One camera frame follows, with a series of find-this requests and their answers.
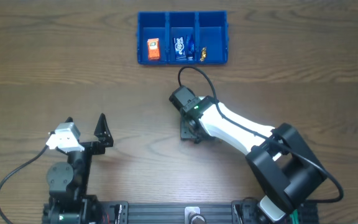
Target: orange tic tac box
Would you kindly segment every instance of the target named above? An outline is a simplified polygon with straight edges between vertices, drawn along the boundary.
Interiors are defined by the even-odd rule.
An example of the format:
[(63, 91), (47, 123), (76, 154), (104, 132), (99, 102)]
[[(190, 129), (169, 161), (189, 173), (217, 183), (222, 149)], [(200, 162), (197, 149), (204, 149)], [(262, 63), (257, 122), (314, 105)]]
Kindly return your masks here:
[(158, 38), (147, 40), (149, 60), (160, 60), (160, 41)]

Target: blue bin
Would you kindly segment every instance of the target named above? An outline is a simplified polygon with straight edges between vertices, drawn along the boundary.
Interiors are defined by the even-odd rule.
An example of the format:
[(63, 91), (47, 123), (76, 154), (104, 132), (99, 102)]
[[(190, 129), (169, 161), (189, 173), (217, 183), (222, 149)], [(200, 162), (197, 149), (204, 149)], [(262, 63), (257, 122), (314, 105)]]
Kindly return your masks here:
[[(137, 23), (137, 61), (142, 65), (224, 64), (227, 62), (227, 12), (139, 12)], [(174, 37), (193, 34), (194, 60), (175, 60)], [(161, 59), (149, 60), (147, 40), (160, 40)], [(201, 49), (207, 57), (200, 62)]]

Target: cable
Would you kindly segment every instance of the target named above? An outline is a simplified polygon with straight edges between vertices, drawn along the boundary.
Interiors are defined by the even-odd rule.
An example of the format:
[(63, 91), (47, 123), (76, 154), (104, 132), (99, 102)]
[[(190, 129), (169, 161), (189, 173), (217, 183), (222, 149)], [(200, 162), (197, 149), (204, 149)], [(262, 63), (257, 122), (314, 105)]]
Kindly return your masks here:
[[(46, 150), (48, 149), (48, 146), (45, 146), (40, 153), (38, 153), (38, 155), (36, 155), (34, 158), (32, 158), (31, 160), (23, 163), (21, 166), (19, 166), (18, 168), (14, 169), (12, 172), (10, 172), (5, 178), (3, 178), (3, 180), (0, 183), (0, 191), (2, 186), (5, 184), (5, 182), (13, 176), (13, 174), (19, 172), (21, 169), (23, 169), (25, 166), (29, 165), (30, 163), (34, 162), (35, 160), (37, 160)], [(4, 212), (1, 210), (1, 206), (0, 206), (0, 216), (2, 217), (3, 220), (5, 220), (6, 223), (8, 224), (13, 224), (13, 222), (11, 222), (7, 216), (4, 214)]]
[(331, 180), (334, 185), (336, 186), (336, 188), (338, 189), (338, 192), (339, 192), (339, 195), (336, 197), (336, 198), (330, 198), (330, 199), (317, 199), (317, 200), (307, 200), (307, 202), (311, 202), (311, 203), (334, 203), (334, 202), (338, 202), (340, 200), (342, 200), (343, 196), (344, 196), (344, 191), (343, 191), (343, 188), (341, 186), (341, 184), (335, 179), (334, 176), (332, 176), (328, 171), (326, 171), (326, 169), (322, 168), (321, 166), (315, 164), (314, 162), (310, 161), (309, 159), (299, 155), (297, 152), (295, 151), (292, 151), (292, 149), (290, 149), (289, 147), (286, 147), (285, 145), (283, 144), (280, 144), (279, 142), (276, 142), (266, 136), (264, 136), (263, 134), (260, 134), (258, 133), (257, 131), (253, 131), (249, 128), (246, 128), (244, 127), (243, 125), (231, 120), (230, 118), (228, 118), (226, 115), (224, 115), (221, 111), (221, 109), (219, 108), (219, 105), (218, 105), (218, 98), (216, 97), (216, 91), (215, 91), (215, 87), (214, 85), (212, 84), (211, 80), (209, 79), (209, 77), (200, 69), (196, 68), (196, 67), (192, 67), (192, 66), (184, 66), (182, 67), (180, 70), (179, 70), (179, 73), (178, 73), (178, 83), (179, 83), (179, 86), (181, 86), (181, 81), (180, 81), (180, 74), (181, 72), (186, 69), (186, 68), (192, 68), (194, 70), (196, 70), (197, 72), (200, 72), (200, 74), (202, 74), (205, 79), (208, 81), (210, 87), (211, 87), (211, 90), (212, 90), (212, 94), (214, 96), (214, 104), (216, 106), (216, 109), (218, 111), (218, 113), (222, 116), (222, 118), (224, 118), (225, 120), (227, 120), (228, 122), (236, 125), (237, 127), (243, 129), (244, 131), (247, 131), (251, 134), (253, 134), (254, 136), (258, 136), (262, 139), (264, 139), (265, 141), (267, 141), (268, 143), (270, 144), (274, 144), (276, 146), (278, 146), (279, 148), (281, 148), (282, 150), (284, 151), (288, 151), (290, 152), (291, 154), (293, 154), (295, 157), (299, 158), (299, 159), (303, 159), (304, 161), (306, 161), (307, 163), (309, 163), (310, 165), (314, 166), (316, 169), (318, 169), (322, 174), (324, 174), (325, 176), (327, 176), (327, 178), (329, 180)]

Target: robotic arm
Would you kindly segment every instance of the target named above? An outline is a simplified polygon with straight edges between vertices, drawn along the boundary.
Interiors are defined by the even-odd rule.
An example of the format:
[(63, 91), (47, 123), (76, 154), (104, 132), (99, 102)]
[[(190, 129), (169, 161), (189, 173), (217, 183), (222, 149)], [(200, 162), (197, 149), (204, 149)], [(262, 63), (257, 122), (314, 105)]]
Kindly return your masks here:
[(278, 128), (257, 124), (233, 113), (223, 103), (218, 103), (227, 118), (266, 136), (270, 139), (267, 141), (223, 118), (211, 96), (197, 97), (182, 85), (172, 93), (169, 100), (181, 114), (182, 140), (191, 139), (199, 143), (217, 137), (246, 155), (250, 168), (266, 193), (257, 205), (260, 223), (274, 223), (284, 219), (327, 178), (309, 162), (296, 156), (283, 168), (275, 163), (288, 151), (277, 147), (277, 144), (271, 144), (271, 141), (289, 147), (291, 151), (322, 167), (298, 131), (289, 124), (282, 124)]

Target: wooden tabletop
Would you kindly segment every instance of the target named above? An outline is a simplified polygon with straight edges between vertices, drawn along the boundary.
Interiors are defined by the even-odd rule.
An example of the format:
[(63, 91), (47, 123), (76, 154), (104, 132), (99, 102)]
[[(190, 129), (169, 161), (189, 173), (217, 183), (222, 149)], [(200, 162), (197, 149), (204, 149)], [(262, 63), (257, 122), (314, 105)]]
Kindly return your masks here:
[[(86, 141), (105, 113), (114, 147), (93, 158), (88, 189), (100, 200), (261, 198), (239, 151), (180, 141), (168, 101), (180, 67), (137, 63), (138, 11), (193, 10), (227, 10), (229, 60), (202, 67), (218, 98), (255, 122), (297, 127), (345, 191), (319, 205), (321, 223), (358, 222), (358, 0), (0, 0), (0, 181), (68, 116)], [(211, 94), (194, 71), (183, 82)], [(47, 151), (7, 181), (0, 202), (14, 223), (40, 223), (46, 172), (65, 160)], [(336, 195), (326, 181), (311, 198)]]

